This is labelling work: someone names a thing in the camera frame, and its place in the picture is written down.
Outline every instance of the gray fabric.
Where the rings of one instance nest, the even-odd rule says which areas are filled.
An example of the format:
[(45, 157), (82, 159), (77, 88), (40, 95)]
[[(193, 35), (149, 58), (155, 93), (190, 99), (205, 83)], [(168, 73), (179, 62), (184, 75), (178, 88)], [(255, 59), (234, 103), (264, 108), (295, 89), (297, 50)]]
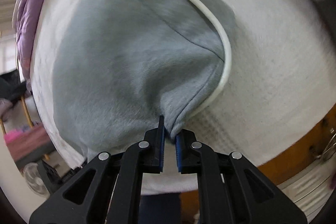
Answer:
[[(201, 1), (232, 39), (232, 10)], [(89, 160), (142, 140), (161, 114), (174, 139), (223, 66), (218, 33), (188, 0), (80, 0), (52, 72), (56, 126)]]

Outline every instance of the white elastic band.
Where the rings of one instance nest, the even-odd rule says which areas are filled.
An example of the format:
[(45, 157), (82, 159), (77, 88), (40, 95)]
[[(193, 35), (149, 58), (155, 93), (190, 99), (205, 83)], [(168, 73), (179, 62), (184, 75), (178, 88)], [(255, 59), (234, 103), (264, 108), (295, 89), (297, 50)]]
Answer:
[(191, 3), (193, 3), (214, 25), (215, 29), (217, 30), (219, 37), (223, 43), (224, 47), (224, 69), (221, 75), (221, 78), (219, 80), (218, 86), (215, 88), (215, 90), (212, 92), (212, 94), (204, 100), (192, 113), (189, 117), (192, 117), (199, 113), (201, 110), (206, 108), (211, 104), (213, 100), (222, 92), (225, 84), (228, 81), (229, 74), (231, 71), (231, 64), (232, 64), (232, 57), (231, 57), (231, 45), (229, 42), (229, 39), (226, 35), (226, 32), (218, 19), (213, 15), (213, 13), (200, 1), (200, 0), (190, 0)]

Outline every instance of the white blanket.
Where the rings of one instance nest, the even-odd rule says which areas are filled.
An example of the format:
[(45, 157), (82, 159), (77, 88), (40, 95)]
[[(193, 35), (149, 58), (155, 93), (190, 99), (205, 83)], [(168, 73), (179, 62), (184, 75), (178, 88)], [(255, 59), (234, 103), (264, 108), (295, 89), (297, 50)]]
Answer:
[[(336, 52), (310, 0), (223, 0), (238, 28), (232, 71), (224, 92), (193, 117), (187, 129), (215, 151), (239, 150), (260, 165), (305, 135), (336, 102)], [(58, 134), (53, 120), (51, 70), (78, 0), (45, 0), (31, 63), (41, 119), (66, 162), (83, 158)], [(142, 193), (197, 188), (179, 175), (174, 147), (166, 146), (164, 173), (145, 175)]]

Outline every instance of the wooden floor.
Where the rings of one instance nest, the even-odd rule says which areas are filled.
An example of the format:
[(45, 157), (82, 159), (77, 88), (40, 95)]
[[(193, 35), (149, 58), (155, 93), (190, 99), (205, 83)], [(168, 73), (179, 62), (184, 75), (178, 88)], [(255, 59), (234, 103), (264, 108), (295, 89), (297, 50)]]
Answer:
[[(305, 169), (316, 155), (323, 152), (332, 137), (331, 128), (336, 131), (336, 105), (311, 131), (280, 155), (259, 166), (259, 170), (276, 185), (283, 183)], [(198, 191), (182, 193), (180, 198), (182, 219), (192, 222), (199, 209)]]

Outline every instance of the dark blue cloth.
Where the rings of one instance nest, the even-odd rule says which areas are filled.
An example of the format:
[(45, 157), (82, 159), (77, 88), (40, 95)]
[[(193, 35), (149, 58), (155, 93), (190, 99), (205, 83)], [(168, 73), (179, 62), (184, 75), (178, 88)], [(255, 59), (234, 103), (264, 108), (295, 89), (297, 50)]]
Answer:
[(138, 224), (181, 224), (179, 193), (141, 197)]

